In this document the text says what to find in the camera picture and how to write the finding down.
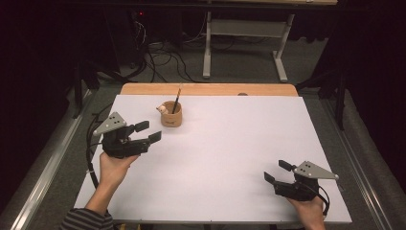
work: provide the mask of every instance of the striped sleeve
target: striped sleeve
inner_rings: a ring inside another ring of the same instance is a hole
[[[102,216],[88,209],[72,209],[59,226],[59,230],[68,229],[110,230],[113,229],[113,218],[109,214]]]

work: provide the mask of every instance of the white tabletop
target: white tabletop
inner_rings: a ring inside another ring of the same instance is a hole
[[[156,106],[173,96],[119,95],[111,111],[128,124],[149,121],[150,128],[131,135],[146,138],[162,130],[128,171],[109,212],[116,220],[144,222],[298,221],[287,200],[275,195],[263,172],[292,183],[293,173],[279,160],[300,165],[311,161],[330,171],[305,103],[300,97],[181,96],[183,124],[164,127]],[[99,175],[97,148],[93,159]],[[335,180],[319,180],[328,192],[326,222],[351,222]],[[94,192],[87,175],[75,207]]]

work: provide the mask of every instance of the pen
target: pen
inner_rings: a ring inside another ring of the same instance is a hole
[[[179,101],[179,95],[180,95],[180,91],[182,90],[182,86],[183,86],[183,84],[182,84],[182,83],[180,83],[180,84],[179,84],[178,95],[176,96],[175,104],[173,105],[172,114],[174,114],[174,113],[175,113],[175,109],[176,109],[176,106],[177,106],[178,101]]]

